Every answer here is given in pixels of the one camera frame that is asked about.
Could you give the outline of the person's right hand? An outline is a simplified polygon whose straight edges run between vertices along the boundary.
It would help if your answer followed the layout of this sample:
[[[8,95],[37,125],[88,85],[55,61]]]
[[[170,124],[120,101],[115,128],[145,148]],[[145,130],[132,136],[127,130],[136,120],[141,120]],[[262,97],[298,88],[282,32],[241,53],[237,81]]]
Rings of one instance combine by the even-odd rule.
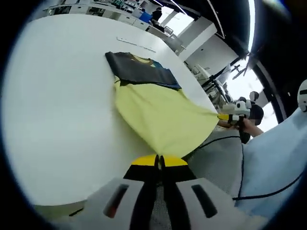
[[[254,128],[254,124],[252,123],[251,120],[244,118],[243,119],[243,130],[246,133],[249,133],[250,131],[252,131]]]

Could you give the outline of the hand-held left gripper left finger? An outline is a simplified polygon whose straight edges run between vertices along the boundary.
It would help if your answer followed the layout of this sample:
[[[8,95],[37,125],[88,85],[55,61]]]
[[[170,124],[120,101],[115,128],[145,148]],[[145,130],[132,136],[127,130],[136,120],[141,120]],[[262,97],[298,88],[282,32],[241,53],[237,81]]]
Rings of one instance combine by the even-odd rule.
[[[56,230],[146,230],[156,198],[158,155],[134,160],[125,175],[90,195],[81,211],[52,223]]]

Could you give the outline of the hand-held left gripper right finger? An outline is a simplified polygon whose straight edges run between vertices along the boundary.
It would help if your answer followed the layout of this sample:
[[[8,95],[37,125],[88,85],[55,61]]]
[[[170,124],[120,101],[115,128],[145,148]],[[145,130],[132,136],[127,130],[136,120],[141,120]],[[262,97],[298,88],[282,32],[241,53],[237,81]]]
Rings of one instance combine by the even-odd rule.
[[[174,230],[260,230],[266,218],[249,216],[230,195],[204,178],[196,178],[181,158],[161,156],[162,181]]]

